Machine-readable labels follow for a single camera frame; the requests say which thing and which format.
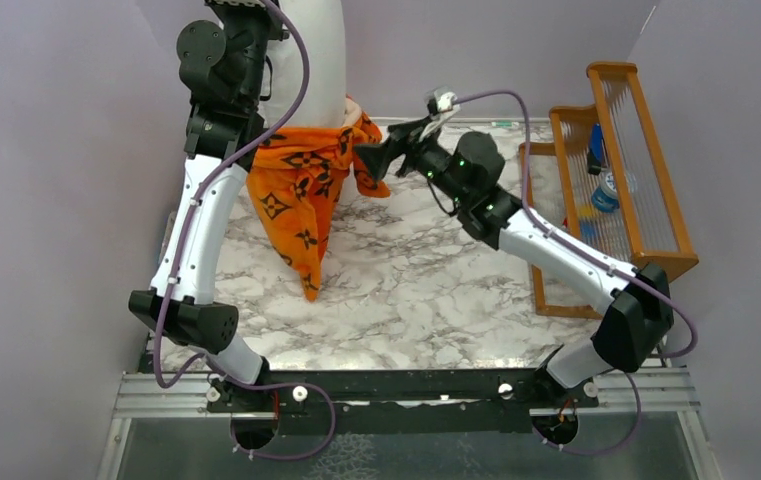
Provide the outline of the white pillow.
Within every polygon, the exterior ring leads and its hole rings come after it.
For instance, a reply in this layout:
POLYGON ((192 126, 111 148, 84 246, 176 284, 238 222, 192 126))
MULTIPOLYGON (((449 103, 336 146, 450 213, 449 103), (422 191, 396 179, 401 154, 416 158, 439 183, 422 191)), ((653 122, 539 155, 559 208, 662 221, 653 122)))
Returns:
POLYGON ((346 33, 339 1, 283 1, 296 35, 272 41, 266 56, 266 126, 337 128, 346 113, 346 33))

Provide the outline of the orange patterned pillowcase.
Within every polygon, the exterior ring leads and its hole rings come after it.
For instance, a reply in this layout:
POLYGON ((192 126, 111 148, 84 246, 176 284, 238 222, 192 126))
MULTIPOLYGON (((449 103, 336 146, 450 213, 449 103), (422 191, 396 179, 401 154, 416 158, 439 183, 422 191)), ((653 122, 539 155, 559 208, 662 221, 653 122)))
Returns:
POLYGON ((381 138, 378 126, 348 98, 342 126, 283 127, 256 151, 246 179, 249 198, 270 244, 297 273, 310 302, 321 289, 322 261, 344 182, 352 179, 366 197, 391 195, 354 153, 356 145, 378 144, 381 138))

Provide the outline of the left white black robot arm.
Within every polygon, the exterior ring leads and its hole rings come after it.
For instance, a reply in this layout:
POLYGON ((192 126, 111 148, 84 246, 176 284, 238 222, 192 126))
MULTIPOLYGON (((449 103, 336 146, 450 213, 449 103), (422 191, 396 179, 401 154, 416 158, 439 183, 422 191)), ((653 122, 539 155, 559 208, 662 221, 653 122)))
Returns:
POLYGON ((155 335, 191 348, 234 381, 232 396, 254 411, 269 401, 265 359, 238 336, 238 309, 215 301, 226 227, 265 138, 258 112, 270 42, 287 38, 276 1, 210 1, 218 20, 185 26, 176 42, 191 110, 182 195, 160 266, 128 309, 155 335))

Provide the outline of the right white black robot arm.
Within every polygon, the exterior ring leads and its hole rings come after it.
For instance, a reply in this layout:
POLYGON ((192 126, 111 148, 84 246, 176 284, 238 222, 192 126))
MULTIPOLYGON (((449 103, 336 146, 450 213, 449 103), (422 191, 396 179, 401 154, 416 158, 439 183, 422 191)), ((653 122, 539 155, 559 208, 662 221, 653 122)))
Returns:
POLYGON ((591 377, 637 371, 673 325, 666 272, 596 250, 501 187, 507 162, 491 135, 465 133, 448 151, 427 126, 427 120, 393 125, 385 141, 356 144, 353 151, 376 181, 400 159, 397 176, 423 175, 453 201, 450 213, 471 238, 549 272, 602 317, 589 338, 560 347, 541 365, 544 373, 532 383, 535 398, 556 407, 591 377))

